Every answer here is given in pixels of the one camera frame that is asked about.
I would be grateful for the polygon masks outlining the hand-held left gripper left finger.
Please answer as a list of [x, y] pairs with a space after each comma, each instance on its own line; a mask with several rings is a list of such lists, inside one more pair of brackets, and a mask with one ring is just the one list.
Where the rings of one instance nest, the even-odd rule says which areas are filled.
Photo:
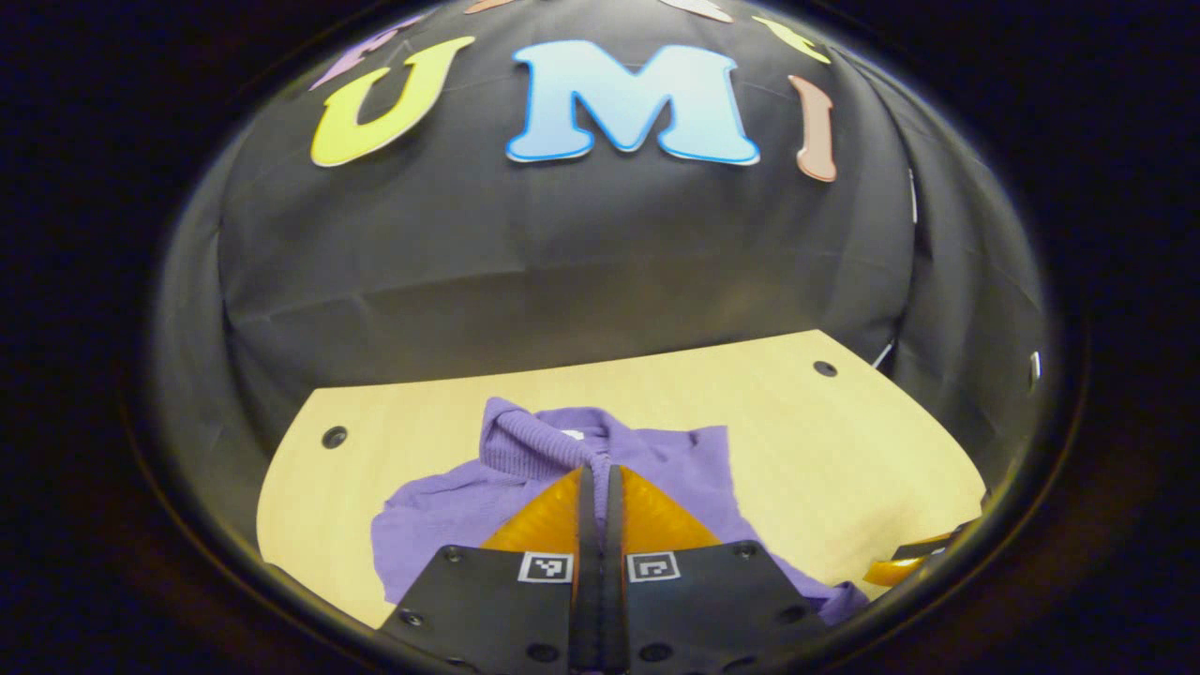
[[484, 546], [439, 546], [382, 625], [442, 671], [574, 671], [595, 653], [594, 474], [557, 480]]

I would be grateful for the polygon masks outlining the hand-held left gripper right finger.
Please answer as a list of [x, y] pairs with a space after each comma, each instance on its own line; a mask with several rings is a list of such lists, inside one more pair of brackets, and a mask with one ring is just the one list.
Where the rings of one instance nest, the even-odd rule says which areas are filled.
[[661, 488], [608, 474], [604, 671], [760, 671], [828, 625], [758, 540], [721, 542]]

